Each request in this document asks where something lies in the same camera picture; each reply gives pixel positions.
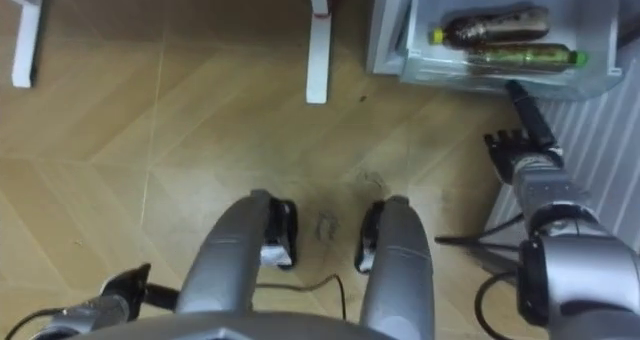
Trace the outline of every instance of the yellow bottle cap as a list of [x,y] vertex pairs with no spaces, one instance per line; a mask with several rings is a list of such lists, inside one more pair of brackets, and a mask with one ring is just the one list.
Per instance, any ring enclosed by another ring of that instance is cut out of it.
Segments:
[[433,33],[431,34],[431,42],[434,44],[442,44],[444,41],[444,31],[442,28],[433,29]]

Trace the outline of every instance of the parquet floor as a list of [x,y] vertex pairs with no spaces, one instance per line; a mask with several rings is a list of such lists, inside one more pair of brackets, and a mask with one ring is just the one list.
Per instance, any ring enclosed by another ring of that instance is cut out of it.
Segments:
[[[256,187],[301,213],[299,267],[260,280],[338,272],[351,321],[366,284],[354,241],[373,200],[408,195],[430,240],[482,228],[498,183],[481,136],[515,124],[507,102],[366,74],[369,0],[336,0],[331,99],[306,106],[308,2],[49,0],[37,85],[17,90],[18,8],[0,0],[0,334],[143,261],[179,286],[218,216]],[[332,236],[316,232],[326,219]],[[432,246],[438,338],[485,339],[472,302],[486,273]],[[332,287],[260,291],[255,306],[339,315]],[[509,286],[487,311],[514,337],[542,334]]]

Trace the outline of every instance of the black cable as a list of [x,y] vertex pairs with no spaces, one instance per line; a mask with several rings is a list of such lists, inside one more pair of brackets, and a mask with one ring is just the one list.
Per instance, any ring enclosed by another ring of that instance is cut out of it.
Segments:
[[513,252],[520,251],[520,248],[514,245],[484,243],[480,241],[476,241],[476,242],[451,241],[450,242],[447,239],[436,239],[436,243],[440,245],[460,246],[460,247],[466,247],[466,248],[481,248],[481,249],[488,249],[488,250],[502,250],[502,251],[513,251]]
[[435,242],[437,244],[442,245],[451,245],[451,246],[463,246],[463,247],[480,247],[485,249],[493,249],[493,250],[504,250],[504,251],[519,251],[519,248],[514,245],[506,245],[506,244],[494,244],[494,243],[483,243],[480,240],[496,234],[504,229],[511,227],[521,221],[524,220],[524,216],[522,213],[514,216],[509,221],[500,224],[494,228],[491,228],[479,235],[472,236],[436,236]]
[[347,300],[344,295],[344,285],[342,284],[342,279],[340,279],[340,276],[338,276],[338,274],[331,274],[327,276],[324,280],[320,281],[319,283],[315,285],[310,285],[310,286],[259,283],[259,284],[256,284],[256,289],[260,288],[260,289],[289,290],[289,291],[295,291],[295,292],[312,292],[327,285],[331,280],[336,280],[338,282],[338,286],[340,287],[340,301],[342,303],[342,320],[347,320]]
[[54,316],[54,315],[60,314],[63,311],[64,311],[64,308],[50,308],[50,309],[38,310],[34,313],[31,313],[25,316],[22,320],[18,321],[18,323],[15,324],[13,328],[11,328],[11,330],[9,330],[7,335],[4,337],[4,340],[11,340],[16,335],[16,333],[20,331],[20,329],[23,326],[25,326],[26,324],[30,323],[31,321],[39,317]]
[[480,285],[480,288],[476,293],[476,298],[473,301],[473,310],[476,315],[476,319],[478,320],[478,323],[480,324],[482,329],[494,340],[512,340],[512,339],[500,334],[499,332],[494,330],[491,327],[491,325],[489,325],[489,323],[487,322],[487,319],[485,319],[484,317],[484,313],[482,312],[482,302],[484,300],[484,296],[486,295],[487,291],[491,289],[493,285],[497,284],[500,281],[503,281],[515,276],[516,276],[516,273],[513,271],[510,271],[510,272],[505,272],[505,273],[497,274],[490,277],[487,281],[485,281],[484,283],[482,283],[482,285]]

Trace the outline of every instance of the brown bottle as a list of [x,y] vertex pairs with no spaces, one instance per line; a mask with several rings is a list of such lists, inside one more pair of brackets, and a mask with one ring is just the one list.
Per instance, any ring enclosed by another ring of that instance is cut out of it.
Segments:
[[544,37],[549,32],[549,10],[540,6],[502,14],[465,16],[453,19],[431,34],[432,44],[466,48],[497,42],[522,42]]
[[467,60],[473,65],[495,69],[562,72],[584,66],[588,56],[562,44],[506,44],[469,49]]

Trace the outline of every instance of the black foot pad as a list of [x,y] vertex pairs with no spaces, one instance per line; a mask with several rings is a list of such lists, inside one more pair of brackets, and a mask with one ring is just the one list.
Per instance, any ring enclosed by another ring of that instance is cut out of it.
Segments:
[[361,274],[368,274],[373,265],[378,243],[378,227],[380,225],[382,211],[384,210],[384,203],[382,200],[374,202],[369,210],[367,210],[364,220],[362,221],[360,239],[354,259],[354,266]]

